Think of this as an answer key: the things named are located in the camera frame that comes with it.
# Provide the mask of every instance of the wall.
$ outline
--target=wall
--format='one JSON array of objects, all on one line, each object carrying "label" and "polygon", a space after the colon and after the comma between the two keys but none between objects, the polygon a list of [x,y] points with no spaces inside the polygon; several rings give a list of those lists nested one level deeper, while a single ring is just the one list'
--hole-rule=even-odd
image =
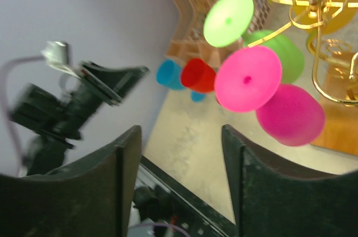
[{"label": "wall", "polygon": [[[0,64],[39,54],[47,40],[72,45],[73,62],[91,60],[105,67],[146,65],[152,72],[118,108],[104,106],[85,126],[84,141],[69,152],[69,161],[112,141],[128,127],[140,124],[146,141],[166,90],[155,82],[164,60],[178,12],[171,0],[0,0]],[[60,73],[44,63],[22,65],[8,80],[13,102],[31,82],[59,95]],[[32,132],[19,127],[23,146]],[[0,172],[14,174],[15,154],[0,122]]]}]

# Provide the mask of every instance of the plastic cup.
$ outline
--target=plastic cup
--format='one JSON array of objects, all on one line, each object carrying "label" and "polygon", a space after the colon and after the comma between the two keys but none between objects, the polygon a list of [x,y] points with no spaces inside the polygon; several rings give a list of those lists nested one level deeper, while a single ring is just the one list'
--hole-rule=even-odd
[{"label": "plastic cup", "polygon": [[181,83],[197,93],[209,93],[214,90],[216,72],[200,58],[188,61],[181,73]]},{"label": "plastic cup", "polygon": [[199,103],[201,101],[203,101],[206,97],[206,94],[205,93],[197,93],[195,91],[191,91],[191,100],[195,103]]},{"label": "plastic cup", "polygon": [[311,143],[322,132],[324,110],[305,90],[291,84],[279,86],[275,95],[256,110],[261,127],[286,146]]},{"label": "plastic cup", "polygon": [[180,82],[182,67],[173,60],[164,61],[157,71],[157,82],[172,90],[183,90]]},{"label": "plastic cup", "polygon": [[[272,30],[260,30],[251,34],[244,34],[242,38],[244,44],[247,45],[272,32]],[[301,76],[305,64],[304,55],[289,38],[283,34],[278,34],[260,45],[269,47],[280,58],[282,65],[281,83],[293,83]]]},{"label": "plastic cup", "polygon": [[204,22],[205,40],[216,48],[230,45],[249,27],[253,11],[253,0],[218,0]]},{"label": "plastic cup", "polygon": [[282,76],[280,59],[265,46],[234,52],[215,79],[220,105],[233,112],[249,112],[264,105],[277,91]]}]

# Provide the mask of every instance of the pink cup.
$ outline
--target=pink cup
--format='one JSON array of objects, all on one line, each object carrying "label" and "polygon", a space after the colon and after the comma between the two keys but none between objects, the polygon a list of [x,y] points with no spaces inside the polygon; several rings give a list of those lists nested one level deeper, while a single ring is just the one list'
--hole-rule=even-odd
[{"label": "pink cup", "polygon": [[305,90],[281,84],[275,95],[256,110],[261,127],[286,146],[311,143],[322,132],[326,120],[320,104]]},{"label": "pink cup", "polygon": [[221,65],[214,83],[215,95],[230,111],[253,111],[275,94],[281,77],[281,62],[274,51],[261,45],[244,48]]}]

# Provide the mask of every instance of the red cup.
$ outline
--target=red cup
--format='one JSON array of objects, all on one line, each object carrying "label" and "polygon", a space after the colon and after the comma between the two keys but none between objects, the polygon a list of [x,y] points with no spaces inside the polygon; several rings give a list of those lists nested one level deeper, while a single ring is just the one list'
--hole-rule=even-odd
[{"label": "red cup", "polygon": [[216,72],[200,58],[191,59],[181,72],[181,84],[197,93],[214,90]]}]

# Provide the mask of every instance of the floor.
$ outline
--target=floor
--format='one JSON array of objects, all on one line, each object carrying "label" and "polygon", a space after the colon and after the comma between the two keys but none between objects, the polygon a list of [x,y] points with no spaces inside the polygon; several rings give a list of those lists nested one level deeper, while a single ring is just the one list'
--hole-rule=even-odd
[{"label": "floor", "polygon": [[[288,22],[287,6],[278,6],[269,26],[277,29]],[[344,39],[357,51],[358,15],[353,23],[333,39]],[[313,57],[304,43],[307,33],[296,28],[285,31],[306,57],[305,72],[295,83],[316,99],[318,92],[310,80]],[[319,77],[324,80],[327,65],[322,65]],[[358,169],[358,157],[311,145],[299,148],[283,146],[268,136],[259,126],[254,113],[238,114],[226,111],[209,94],[204,102],[193,103],[190,91],[169,91],[149,138],[144,155],[210,206],[234,221],[220,141],[221,126],[231,124],[245,136],[298,164],[329,173],[343,174]]]}]

